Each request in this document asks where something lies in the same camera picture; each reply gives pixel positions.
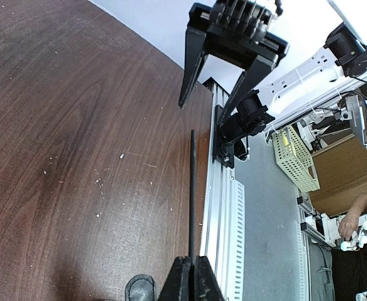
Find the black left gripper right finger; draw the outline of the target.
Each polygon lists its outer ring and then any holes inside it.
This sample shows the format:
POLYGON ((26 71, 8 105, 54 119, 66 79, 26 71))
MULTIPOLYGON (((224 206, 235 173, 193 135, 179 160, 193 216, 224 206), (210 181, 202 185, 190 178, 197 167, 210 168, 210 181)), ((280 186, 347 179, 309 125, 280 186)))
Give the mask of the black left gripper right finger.
POLYGON ((192 300, 224 300, 207 256, 197 256, 191 272, 192 300))

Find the black hair comb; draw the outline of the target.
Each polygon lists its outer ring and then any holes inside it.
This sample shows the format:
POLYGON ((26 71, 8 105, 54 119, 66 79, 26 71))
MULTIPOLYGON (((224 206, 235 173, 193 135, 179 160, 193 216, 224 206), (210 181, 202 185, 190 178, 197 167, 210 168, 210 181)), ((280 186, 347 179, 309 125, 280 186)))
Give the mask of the black hair comb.
POLYGON ((195 185, 196 185, 196 134, 190 137, 190 177, 189 177, 189 257, 195 258, 195 185))

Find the operator bare hand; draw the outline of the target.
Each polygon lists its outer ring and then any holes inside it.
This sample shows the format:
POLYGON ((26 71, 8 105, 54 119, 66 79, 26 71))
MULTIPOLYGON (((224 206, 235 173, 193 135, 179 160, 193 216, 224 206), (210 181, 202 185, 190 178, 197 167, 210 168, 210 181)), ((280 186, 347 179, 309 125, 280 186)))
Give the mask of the operator bare hand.
POLYGON ((351 208, 345 215, 345 217, 339 223, 339 234, 346 241, 349 241, 352 234, 358 229, 359 217, 363 209, 359 207, 351 208))

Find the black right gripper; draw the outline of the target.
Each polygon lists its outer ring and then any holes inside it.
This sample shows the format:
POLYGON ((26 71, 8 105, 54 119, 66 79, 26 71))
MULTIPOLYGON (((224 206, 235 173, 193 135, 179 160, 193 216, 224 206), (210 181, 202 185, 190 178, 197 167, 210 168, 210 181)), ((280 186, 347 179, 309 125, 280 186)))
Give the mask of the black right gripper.
POLYGON ((207 56, 220 58, 246 69, 218 118, 218 125, 223 125, 240 101, 285 58, 289 43, 269 31, 282 13, 281 1, 216 1, 212 7, 194 3, 186 29, 179 107, 190 98, 207 56))

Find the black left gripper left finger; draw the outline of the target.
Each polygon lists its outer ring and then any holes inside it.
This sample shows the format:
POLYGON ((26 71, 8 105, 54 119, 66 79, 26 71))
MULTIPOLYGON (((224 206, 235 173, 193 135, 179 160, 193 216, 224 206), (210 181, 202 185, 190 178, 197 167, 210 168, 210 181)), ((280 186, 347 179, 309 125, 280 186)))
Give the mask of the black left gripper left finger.
POLYGON ((192 261, 188 256, 179 256, 174 259, 158 300, 189 300, 191 266, 192 261))

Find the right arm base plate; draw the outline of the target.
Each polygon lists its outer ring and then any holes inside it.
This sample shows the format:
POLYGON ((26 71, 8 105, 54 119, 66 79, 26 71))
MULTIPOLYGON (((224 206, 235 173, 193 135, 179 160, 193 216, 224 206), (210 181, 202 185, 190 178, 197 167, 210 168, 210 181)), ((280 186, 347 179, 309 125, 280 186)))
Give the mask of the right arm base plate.
POLYGON ((245 162, 250 158, 250 145, 248 137, 245 140, 236 142, 227 142, 223 130, 217 125, 218 118, 222 114, 223 107, 216 105, 214 109, 214 126, 213 126, 213 161, 219 162, 223 167, 233 169, 235 167, 235 158, 245 162))

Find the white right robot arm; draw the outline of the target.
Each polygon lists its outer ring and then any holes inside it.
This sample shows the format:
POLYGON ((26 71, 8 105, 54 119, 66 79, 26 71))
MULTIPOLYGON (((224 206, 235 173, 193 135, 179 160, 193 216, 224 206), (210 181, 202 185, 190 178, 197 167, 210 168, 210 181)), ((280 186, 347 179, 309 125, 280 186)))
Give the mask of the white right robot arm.
POLYGON ((367 14, 349 1, 331 1, 341 18, 308 60, 275 80, 269 75, 289 44, 270 32, 282 15, 280 1, 217 1, 192 5, 186 28, 184 77, 179 104, 189 99, 209 56, 239 67, 233 90, 212 85, 206 199, 200 250, 209 260, 224 300, 243 292, 244 191, 235 161, 249 158, 249 137, 263 134, 275 160, 302 193, 321 187, 312 152, 326 119, 353 121, 367 142, 364 108, 351 92, 367 83, 367 14))

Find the grey zippered pouch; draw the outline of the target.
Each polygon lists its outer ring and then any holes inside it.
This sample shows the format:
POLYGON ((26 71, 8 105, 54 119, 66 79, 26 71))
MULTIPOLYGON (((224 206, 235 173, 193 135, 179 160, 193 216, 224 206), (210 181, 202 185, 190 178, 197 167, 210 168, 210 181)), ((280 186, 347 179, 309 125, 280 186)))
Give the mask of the grey zippered pouch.
POLYGON ((126 284, 124 296, 125 301, 156 301, 156 283, 150 275, 137 274, 126 284))

